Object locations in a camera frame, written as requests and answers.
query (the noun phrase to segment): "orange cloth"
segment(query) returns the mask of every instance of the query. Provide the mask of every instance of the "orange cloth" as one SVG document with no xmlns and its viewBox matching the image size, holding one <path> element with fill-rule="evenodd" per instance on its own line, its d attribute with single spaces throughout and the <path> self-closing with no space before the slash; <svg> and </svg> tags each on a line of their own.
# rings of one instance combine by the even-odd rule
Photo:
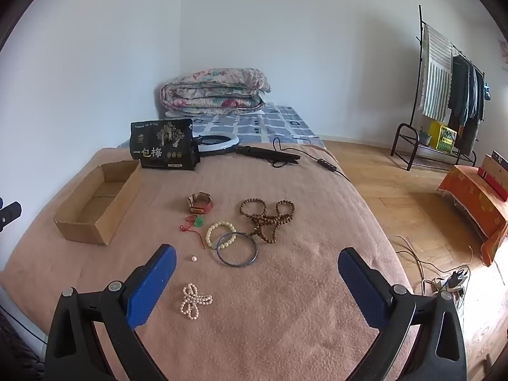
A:
<svg viewBox="0 0 508 381">
<path fill-rule="evenodd" d="M 490 266 L 508 234 L 508 202 L 478 175 L 478 168 L 454 166 L 438 187 L 464 206 L 487 237 L 482 245 L 483 264 Z"/>
</svg>

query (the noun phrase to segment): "yellow box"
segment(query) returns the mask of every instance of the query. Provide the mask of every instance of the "yellow box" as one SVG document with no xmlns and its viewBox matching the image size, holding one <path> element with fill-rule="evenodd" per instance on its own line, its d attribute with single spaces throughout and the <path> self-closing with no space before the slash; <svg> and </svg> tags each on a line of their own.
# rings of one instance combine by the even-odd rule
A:
<svg viewBox="0 0 508 381">
<path fill-rule="evenodd" d="M 429 135 L 432 136 L 429 146 L 441 150 L 446 153 L 451 153 L 457 132 L 451 130 L 446 124 L 433 120 L 430 123 Z"/>
</svg>

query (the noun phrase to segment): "blue gripper pad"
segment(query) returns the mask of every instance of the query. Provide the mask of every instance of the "blue gripper pad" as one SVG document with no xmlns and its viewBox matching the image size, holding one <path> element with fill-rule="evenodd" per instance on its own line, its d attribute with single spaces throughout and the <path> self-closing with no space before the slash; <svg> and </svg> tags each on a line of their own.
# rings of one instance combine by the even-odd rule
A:
<svg viewBox="0 0 508 381">
<path fill-rule="evenodd" d="M 142 267 L 142 281 L 127 299 L 127 322 L 131 329 L 148 320 L 166 284 L 176 268 L 176 250 L 162 245 Z"/>
<path fill-rule="evenodd" d="M 338 268 L 369 327 L 382 331 L 388 323 L 388 305 L 348 248 L 340 252 Z"/>
</svg>

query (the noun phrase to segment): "bed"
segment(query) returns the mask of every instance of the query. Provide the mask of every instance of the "bed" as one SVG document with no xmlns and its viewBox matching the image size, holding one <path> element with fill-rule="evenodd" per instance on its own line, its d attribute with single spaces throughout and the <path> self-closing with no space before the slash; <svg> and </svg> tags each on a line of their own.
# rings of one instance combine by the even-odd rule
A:
<svg viewBox="0 0 508 381">
<path fill-rule="evenodd" d="M 338 166 L 292 108 L 194 118 L 195 132 L 216 127 L 261 147 L 279 136 Z M 388 282 L 410 287 L 354 186 L 305 156 L 298 165 L 278 169 L 238 154 L 204 157 L 195 171 L 143 169 L 143 186 L 109 246 L 66 241 L 53 221 L 57 207 L 96 166 L 130 159 L 125 147 L 98 151 L 36 217 L 0 274 L 9 296 L 46 333 L 63 289 L 100 291 L 111 281 L 125 280 L 162 243 L 170 243 L 177 251 L 176 271 L 148 322 L 137 329 L 166 377 L 336 381 L 347 377 L 378 333 L 367 326 L 340 278 L 340 251 L 354 247 Z M 194 228 L 203 236 L 219 221 L 231 222 L 238 231 L 252 230 L 251 221 L 239 213 L 247 198 L 263 199 L 269 214 L 277 201 L 288 199 L 296 212 L 279 229 L 276 243 L 256 238 L 259 255 L 252 265 L 231 268 L 202 248 L 196 234 L 180 230 L 189 215 L 186 198 L 199 191 L 210 193 L 214 202 L 204 226 Z M 211 305 L 200 307 L 197 320 L 179 310 L 188 283 L 213 296 Z M 127 379 L 104 328 L 97 330 L 115 376 Z M 409 350 L 407 342 L 387 379 L 397 378 Z"/>
<path fill-rule="evenodd" d="M 240 144 L 272 143 L 279 137 L 282 143 L 311 144 L 324 147 L 298 113 L 289 106 L 270 105 L 264 114 L 217 115 L 193 117 L 194 134 L 204 131 L 234 133 Z M 129 147 L 129 141 L 119 147 Z"/>
</svg>

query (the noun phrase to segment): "striped towel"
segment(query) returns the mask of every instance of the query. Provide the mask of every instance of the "striped towel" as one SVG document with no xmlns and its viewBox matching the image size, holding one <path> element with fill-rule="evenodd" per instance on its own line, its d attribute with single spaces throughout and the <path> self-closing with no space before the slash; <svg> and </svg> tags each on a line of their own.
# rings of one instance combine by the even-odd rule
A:
<svg viewBox="0 0 508 381">
<path fill-rule="evenodd" d="M 423 31 L 422 92 L 420 108 L 424 116 L 445 121 L 450 100 L 451 43 L 428 24 Z"/>
</svg>

